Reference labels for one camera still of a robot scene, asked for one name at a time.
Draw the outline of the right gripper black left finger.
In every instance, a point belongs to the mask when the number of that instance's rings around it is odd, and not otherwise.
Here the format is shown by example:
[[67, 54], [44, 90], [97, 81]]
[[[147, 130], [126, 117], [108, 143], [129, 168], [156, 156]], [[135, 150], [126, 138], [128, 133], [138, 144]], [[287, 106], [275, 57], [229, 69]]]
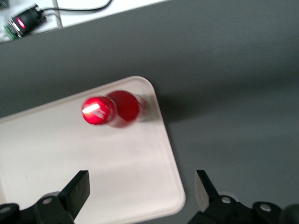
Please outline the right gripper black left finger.
[[79, 171], [57, 195], [41, 198], [34, 205], [38, 224], [73, 224], [90, 195], [87, 170]]

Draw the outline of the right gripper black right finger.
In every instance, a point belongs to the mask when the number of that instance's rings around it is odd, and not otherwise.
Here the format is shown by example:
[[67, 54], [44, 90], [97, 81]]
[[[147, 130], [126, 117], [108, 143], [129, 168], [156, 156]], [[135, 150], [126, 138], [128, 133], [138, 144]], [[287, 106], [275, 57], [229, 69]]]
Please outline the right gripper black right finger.
[[233, 197], [218, 193], [207, 173], [195, 173], [195, 196], [199, 211], [190, 224], [252, 224], [252, 210]]

